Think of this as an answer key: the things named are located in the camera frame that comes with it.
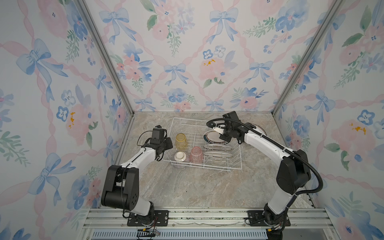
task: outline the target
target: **dish rack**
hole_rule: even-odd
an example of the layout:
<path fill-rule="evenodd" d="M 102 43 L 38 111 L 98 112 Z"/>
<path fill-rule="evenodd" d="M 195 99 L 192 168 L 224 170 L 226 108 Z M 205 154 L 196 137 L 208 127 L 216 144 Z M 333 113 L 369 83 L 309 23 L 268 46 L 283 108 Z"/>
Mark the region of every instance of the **dish rack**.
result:
<path fill-rule="evenodd" d="M 232 150 L 227 152 L 231 153 L 233 157 L 212 157 L 203 155 L 202 163 L 175 161 L 174 156 L 176 152 L 179 151 L 176 149 L 175 140 L 176 135 L 179 133 L 184 133 L 184 135 L 187 137 L 188 147 L 186 150 L 183 150 L 185 154 L 190 155 L 192 148 L 196 146 L 200 147 L 203 153 L 210 151 L 203 147 L 204 145 L 208 144 L 208 142 L 204 140 L 204 134 L 207 131 L 212 130 L 211 128 L 207 127 L 206 123 L 207 121 L 202 120 L 173 118 L 168 135 L 172 139 L 174 146 L 172 149 L 164 152 L 163 160 L 171 162 L 172 165 L 186 165 L 190 167 L 224 170 L 228 172 L 231 171 L 231 169 L 242 169 L 241 150 L 237 141 L 231 141 L 226 144 L 232 148 Z"/>

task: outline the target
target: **black mounting plate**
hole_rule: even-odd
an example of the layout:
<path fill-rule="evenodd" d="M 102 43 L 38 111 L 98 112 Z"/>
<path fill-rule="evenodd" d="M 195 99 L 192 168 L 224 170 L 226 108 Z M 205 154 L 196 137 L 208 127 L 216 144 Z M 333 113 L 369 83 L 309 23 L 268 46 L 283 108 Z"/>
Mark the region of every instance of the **black mounting plate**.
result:
<path fill-rule="evenodd" d="M 157 217 L 156 226 L 166 227 L 168 225 L 168 210 L 155 210 L 155 218 Z M 127 226 L 129 227 L 144 227 L 137 219 L 135 214 L 130 213 L 128 217 Z"/>
<path fill-rule="evenodd" d="M 270 227 L 268 224 L 266 224 L 263 221 L 260 222 L 253 222 L 255 219 L 259 219 L 263 217 L 264 210 L 249 210 L 247 211 L 249 221 L 252 222 L 251 227 Z M 289 218 L 285 219 L 285 226 L 289 227 L 291 225 L 291 222 L 289 221 Z"/>

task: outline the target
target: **robotic arm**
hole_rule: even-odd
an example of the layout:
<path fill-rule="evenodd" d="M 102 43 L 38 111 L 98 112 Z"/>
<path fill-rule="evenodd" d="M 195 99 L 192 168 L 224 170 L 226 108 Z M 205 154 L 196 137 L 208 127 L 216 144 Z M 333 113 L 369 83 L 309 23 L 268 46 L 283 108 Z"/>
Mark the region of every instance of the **robotic arm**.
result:
<path fill-rule="evenodd" d="M 160 125 L 156 126 L 152 130 L 152 137 L 146 140 L 135 156 L 119 166 L 109 167 L 101 196 L 103 206 L 123 209 L 124 218 L 128 218 L 124 215 L 126 210 L 137 214 L 143 225 L 153 223 L 153 203 L 139 196 L 139 171 L 143 171 L 154 160 L 160 161 L 160 155 L 173 148 L 172 141 L 166 134 L 167 130 Z"/>
<path fill-rule="evenodd" d="M 219 120 L 224 120 L 224 123 L 215 123 Z M 276 177 L 279 188 L 264 206 L 263 220 L 268 225 L 274 226 L 284 222 L 288 208 L 299 194 L 315 193 L 322 189 L 323 181 L 317 171 L 308 164 L 304 151 L 294 151 L 278 144 L 254 129 L 250 123 L 242 123 L 236 112 L 232 111 L 223 115 L 223 118 L 210 120 L 207 126 L 219 132 L 220 139 L 230 142 L 232 138 L 236 138 L 239 144 L 245 142 L 260 150 L 279 166 Z M 311 179 L 310 170 L 317 177 L 319 186 L 313 190 L 303 190 L 304 185 Z"/>

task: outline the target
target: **table surface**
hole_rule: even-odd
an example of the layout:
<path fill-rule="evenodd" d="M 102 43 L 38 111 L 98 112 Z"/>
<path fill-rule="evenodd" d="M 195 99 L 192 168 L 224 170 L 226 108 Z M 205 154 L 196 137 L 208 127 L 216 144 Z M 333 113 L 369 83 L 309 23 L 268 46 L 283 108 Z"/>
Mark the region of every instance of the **table surface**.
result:
<path fill-rule="evenodd" d="M 120 163 L 128 161 L 139 148 L 137 139 L 157 125 L 170 129 L 173 118 L 210 120 L 223 113 L 135 113 L 127 146 Z M 284 145 L 283 137 L 271 114 L 238 113 L 242 122 L 261 126 L 267 136 Z M 145 133 L 147 139 L 151 133 Z M 196 167 L 176 168 L 170 162 L 150 163 L 140 173 L 140 196 L 162 207 L 248 207 L 262 208 L 272 198 L 277 186 L 276 166 L 254 147 L 241 145 L 242 169 L 230 172 Z M 293 208 L 312 208 L 309 197 L 300 195 Z"/>

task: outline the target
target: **floral wallpaper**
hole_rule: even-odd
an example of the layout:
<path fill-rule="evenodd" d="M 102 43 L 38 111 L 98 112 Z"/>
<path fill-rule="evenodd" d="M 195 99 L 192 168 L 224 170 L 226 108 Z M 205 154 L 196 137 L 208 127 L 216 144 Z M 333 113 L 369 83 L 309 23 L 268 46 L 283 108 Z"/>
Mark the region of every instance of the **floral wallpaper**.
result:
<path fill-rule="evenodd" d="M 86 3 L 135 111 L 271 111 L 332 1 Z"/>
<path fill-rule="evenodd" d="M 346 0 L 275 115 L 287 145 L 306 151 L 323 178 L 312 197 L 343 240 L 384 239 L 383 7 Z"/>
<path fill-rule="evenodd" d="M 129 114 L 71 0 L 7 1 L 0 22 L 0 240 L 76 239 Z"/>

